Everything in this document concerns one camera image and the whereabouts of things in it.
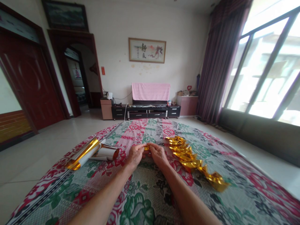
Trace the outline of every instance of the drawer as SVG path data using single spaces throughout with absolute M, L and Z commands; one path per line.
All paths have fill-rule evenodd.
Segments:
M 147 118 L 147 113 L 129 113 L 129 119 L 140 119 L 140 118 Z
M 123 114 L 121 114 L 121 113 L 120 114 L 113 114 L 112 115 L 113 118 L 124 118 L 124 116 L 125 116 L 125 113 L 123 113 Z
M 112 101 L 109 99 L 100 99 L 101 105 L 112 105 Z
M 168 110 L 169 110 L 170 112 L 175 113 L 175 112 L 180 111 L 180 107 L 170 107 Z
M 167 117 L 166 112 L 154 112 L 148 114 L 149 118 L 160 118 L 160 117 Z
M 113 114 L 120 114 L 120 113 L 124 113 L 125 112 L 125 108 L 112 108 L 112 113 Z
M 168 117 L 179 117 L 180 116 L 180 110 L 170 110 L 168 111 Z

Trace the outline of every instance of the brick wall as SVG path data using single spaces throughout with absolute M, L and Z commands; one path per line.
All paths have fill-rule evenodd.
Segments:
M 0 143 L 31 130 L 22 110 L 0 114 Z

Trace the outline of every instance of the rolled paper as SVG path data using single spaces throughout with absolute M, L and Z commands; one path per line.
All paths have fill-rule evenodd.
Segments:
M 103 157 L 106 157 L 106 160 L 115 160 L 119 154 L 120 149 L 114 146 L 106 145 L 101 143 L 101 147 L 94 153 L 91 159 L 103 160 Z
M 101 161 L 107 161 L 108 160 L 106 156 L 91 157 L 91 159 L 101 160 Z
M 68 162 L 66 167 L 71 170 L 80 169 L 88 159 L 99 149 L 99 141 L 94 137 L 87 143 L 77 154 L 75 154 Z
M 193 172 L 198 169 L 207 178 L 208 182 L 212 185 L 214 189 L 219 192 L 223 192 L 230 184 L 226 183 L 223 177 L 214 172 L 209 174 L 207 172 L 207 164 L 202 166 L 202 160 L 197 160 L 197 154 L 193 154 L 192 147 L 188 146 L 186 140 L 182 137 L 166 137 L 169 143 L 169 148 L 173 151 L 173 154 L 179 158 L 182 166 L 188 171 Z

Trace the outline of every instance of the hand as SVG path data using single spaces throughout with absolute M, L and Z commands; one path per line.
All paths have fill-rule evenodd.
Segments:
M 146 145 L 147 144 L 140 144 L 132 146 L 130 148 L 126 165 L 128 165 L 133 171 L 137 168 L 138 164 L 140 163 L 144 151 L 144 146 Z
M 155 162 L 155 164 L 159 167 L 160 170 L 163 170 L 165 167 L 170 166 L 170 163 L 167 159 L 165 150 L 163 147 L 153 144 L 153 143 L 147 143 L 149 145 L 149 149 L 152 154 L 152 158 Z

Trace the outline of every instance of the tiled floor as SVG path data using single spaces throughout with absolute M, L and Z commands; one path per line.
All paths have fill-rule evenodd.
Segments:
M 227 142 L 300 198 L 300 168 L 194 118 L 172 120 Z M 40 134 L 0 152 L 0 224 L 8 221 L 31 188 L 64 154 L 87 137 L 120 122 L 102 120 L 101 110 L 86 110 L 80 117 L 44 128 Z

